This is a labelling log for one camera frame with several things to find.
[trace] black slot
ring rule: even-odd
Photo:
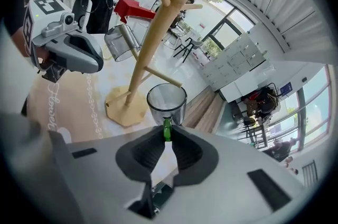
[[[80,151],[76,151],[73,152],[72,155],[75,159],[80,158],[80,157],[84,157],[93,153],[96,153],[97,150],[94,148],[88,148],[88,149],[84,149],[84,150],[80,150]]]
[[[280,188],[272,178],[262,169],[248,172],[248,176],[262,194],[273,212],[282,208],[291,198]]]

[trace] black pants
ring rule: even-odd
[[[112,14],[113,0],[91,0],[93,5],[90,14],[87,33],[107,33],[109,21]]]

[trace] wooden mug tree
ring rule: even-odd
[[[135,49],[132,53],[136,65],[129,86],[114,88],[106,97],[107,116],[122,126],[130,126],[142,122],[148,105],[144,96],[138,91],[138,86],[152,74],[163,80],[181,87],[182,84],[167,77],[148,65],[161,43],[163,36],[181,10],[202,8],[201,4],[185,4],[187,0],[161,0],[162,5],[153,19],[144,38],[139,55]]]

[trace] cup rim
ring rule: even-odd
[[[178,105],[177,107],[175,107],[175,108],[171,108],[171,109],[159,109],[159,108],[155,108],[152,104],[149,103],[148,96],[149,96],[149,94],[151,93],[151,91],[152,91],[153,89],[155,89],[156,87],[158,87],[158,86],[160,86],[160,85],[164,85],[164,84],[170,84],[170,85],[173,85],[173,84],[171,84],[171,83],[161,83],[161,84],[158,84],[158,85],[156,85],[155,87],[153,87],[153,88],[148,92],[148,94],[147,94],[147,103],[148,103],[148,105],[149,105],[151,108],[155,109],[156,111],[162,111],[162,112],[165,112],[165,111],[173,111],[173,110],[176,110],[176,109],[179,109],[180,107],[182,107],[182,106],[184,105],[184,103],[186,103],[186,100],[187,100],[187,94],[186,94],[186,91],[184,90],[183,87],[180,87],[180,89],[182,89],[182,90],[184,91],[184,94],[185,94],[184,100],[183,100],[183,102],[182,102],[181,104],[179,104],[179,105]]]

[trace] chair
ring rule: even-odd
[[[191,52],[192,49],[198,49],[199,47],[201,47],[201,46],[204,44],[204,42],[194,40],[194,39],[192,39],[192,37],[198,39],[198,38],[199,38],[199,35],[198,35],[197,32],[195,32],[194,30],[192,30],[192,31],[189,33],[189,37],[185,40],[185,42],[188,41],[188,40],[190,40],[189,44],[186,45],[186,46],[184,46],[183,44],[180,44],[177,48],[175,48],[175,50],[177,50],[177,49],[180,48],[181,46],[184,47],[182,50],[180,50],[178,53],[176,53],[176,54],[174,55],[174,57],[176,57],[176,56],[177,56],[178,54],[180,54],[182,51],[184,51],[184,53],[183,53],[183,56],[184,56],[184,55],[186,54],[186,52],[188,51],[187,55],[185,56],[185,58],[184,58],[184,60],[183,60],[183,62],[185,62],[186,58],[189,56],[189,54],[190,54],[190,52]]]

